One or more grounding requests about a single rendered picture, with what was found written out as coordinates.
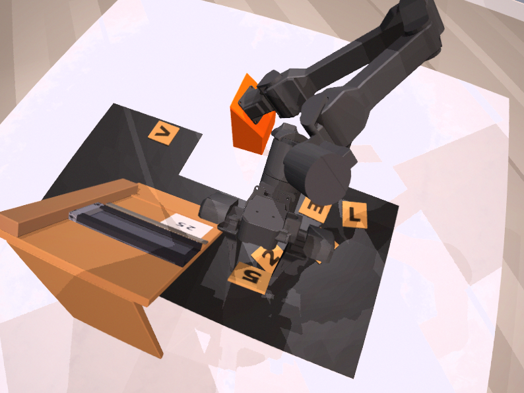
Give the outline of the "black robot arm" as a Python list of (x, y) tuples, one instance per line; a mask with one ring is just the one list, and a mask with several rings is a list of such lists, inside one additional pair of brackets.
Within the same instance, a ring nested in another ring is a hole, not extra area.
[[(301, 113), (300, 124), (310, 137), (289, 123), (274, 129), (263, 172), (320, 206), (340, 201), (358, 163), (352, 141), (365, 129), (378, 102), (439, 55), (444, 30), (434, 0), (400, 0), (380, 26), (314, 65), (281, 73), (273, 69), (257, 89), (250, 85), (237, 103), (255, 125), (272, 111), (280, 119)], [(345, 85), (315, 95), (361, 67)], [(278, 242), (294, 244), (303, 216), (290, 212), (290, 195), (281, 193), (275, 199), (264, 193), (265, 188), (256, 185), (246, 201), (238, 239), (268, 251)]]

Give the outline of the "white paper label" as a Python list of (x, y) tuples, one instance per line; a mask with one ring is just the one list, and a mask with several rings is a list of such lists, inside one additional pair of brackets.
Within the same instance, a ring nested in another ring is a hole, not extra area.
[(198, 238), (204, 237), (213, 228), (179, 214), (174, 214), (168, 219), (162, 220), (161, 223), (195, 235)]

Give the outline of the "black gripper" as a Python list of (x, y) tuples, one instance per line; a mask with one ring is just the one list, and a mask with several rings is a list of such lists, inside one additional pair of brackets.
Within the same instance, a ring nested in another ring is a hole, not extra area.
[[(275, 179), (263, 172), (259, 186), (265, 188), (264, 195), (279, 199), (284, 193), (291, 196), (290, 212), (295, 212), (301, 192), (287, 182)], [(205, 198), (199, 210), (201, 219), (217, 225), (228, 244), (230, 271), (235, 269), (242, 242), (238, 239), (241, 217), (244, 209), (238, 207), (238, 199), (216, 192)], [(335, 237), (332, 232), (310, 224), (307, 231), (300, 229), (294, 244), (287, 243), (269, 281), (269, 286), (295, 260), (306, 257), (323, 263), (330, 263), (335, 250)]]

